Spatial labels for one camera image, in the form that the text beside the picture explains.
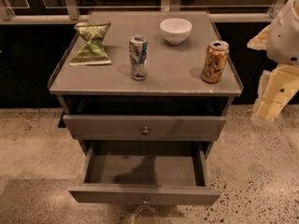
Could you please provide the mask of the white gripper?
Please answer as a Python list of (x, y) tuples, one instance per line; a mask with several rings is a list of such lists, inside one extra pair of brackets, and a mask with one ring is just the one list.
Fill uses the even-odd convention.
[(299, 0), (288, 0), (270, 26), (265, 26), (248, 43), (249, 49), (266, 50), (279, 64), (264, 70), (259, 81), (253, 117), (274, 120), (299, 91)]

